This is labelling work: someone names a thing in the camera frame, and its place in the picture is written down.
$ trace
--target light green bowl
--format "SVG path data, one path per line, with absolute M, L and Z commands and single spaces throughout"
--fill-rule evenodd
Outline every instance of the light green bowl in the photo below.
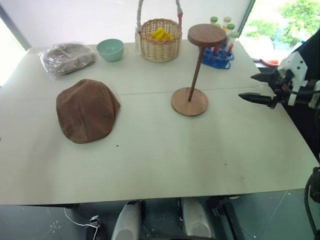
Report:
M 107 39 L 96 46 L 96 50 L 100 56 L 108 62 L 121 59 L 124 49 L 124 43 L 118 39 Z

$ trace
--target round wooden base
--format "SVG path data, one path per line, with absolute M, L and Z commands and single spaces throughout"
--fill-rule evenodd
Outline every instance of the round wooden base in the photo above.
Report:
M 191 87 L 180 88 L 171 97 L 174 110 L 184 116 L 198 116 L 208 108 L 208 98 L 200 90 L 194 89 L 191 101 L 188 101 Z

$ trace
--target clear plastic bag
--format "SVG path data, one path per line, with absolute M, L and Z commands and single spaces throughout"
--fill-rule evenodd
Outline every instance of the clear plastic bag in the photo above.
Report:
M 82 43 L 64 42 L 41 52 L 40 59 L 49 76 L 57 77 L 94 63 L 97 56 L 90 47 Z

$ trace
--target white cable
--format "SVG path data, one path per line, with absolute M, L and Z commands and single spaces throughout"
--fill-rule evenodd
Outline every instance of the white cable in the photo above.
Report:
M 81 227 L 92 227 L 92 228 L 95 228 L 95 233 L 93 235 L 93 240 L 96 239 L 96 235 L 97 235 L 97 232 L 98 232 L 98 227 L 97 226 L 93 226 L 93 225 L 90 225 L 90 224 L 80 224 L 80 223 L 77 223 L 75 221 L 73 221 L 68 215 L 67 215 L 67 212 L 66 212 L 66 208 L 64 208 L 64 215 L 66 216 L 67 219 L 69 219 L 72 223 L 74 223 L 75 225 L 78 225 L 78 226 L 81 226 Z

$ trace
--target brown flat cap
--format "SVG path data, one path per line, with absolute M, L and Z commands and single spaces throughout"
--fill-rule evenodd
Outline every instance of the brown flat cap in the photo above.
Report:
M 82 79 L 56 98 L 56 113 L 63 134 L 77 144 L 107 136 L 120 103 L 100 81 Z

